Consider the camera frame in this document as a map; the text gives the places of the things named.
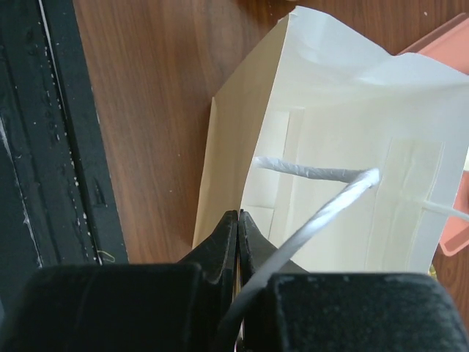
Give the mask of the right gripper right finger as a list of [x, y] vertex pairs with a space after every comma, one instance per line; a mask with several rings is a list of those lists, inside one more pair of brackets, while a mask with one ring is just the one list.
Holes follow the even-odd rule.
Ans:
[[309, 273], [287, 263], [243, 321], [247, 351], [466, 351], [450, 295], [413, 273]]

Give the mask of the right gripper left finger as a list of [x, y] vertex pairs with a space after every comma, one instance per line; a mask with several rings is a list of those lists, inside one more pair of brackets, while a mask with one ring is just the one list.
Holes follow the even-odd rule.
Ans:
[[208, 351], [232, 301], [238, 214], [177, 263], [38, 271], [7, 316], [8, 351]]

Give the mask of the brown paper bag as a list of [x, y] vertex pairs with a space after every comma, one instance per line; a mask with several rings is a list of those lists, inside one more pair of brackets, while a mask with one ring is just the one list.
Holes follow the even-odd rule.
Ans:
[[371, 169], [380, 182], [294, 257], [307, 271], [426, 273], [468, 152], [468, 76], [393, 56], [329, 14], [296, 7], [212, 100], [193, 242], [248, 211], [280, 246], [343, 184], [260, 169], [256, 157]]

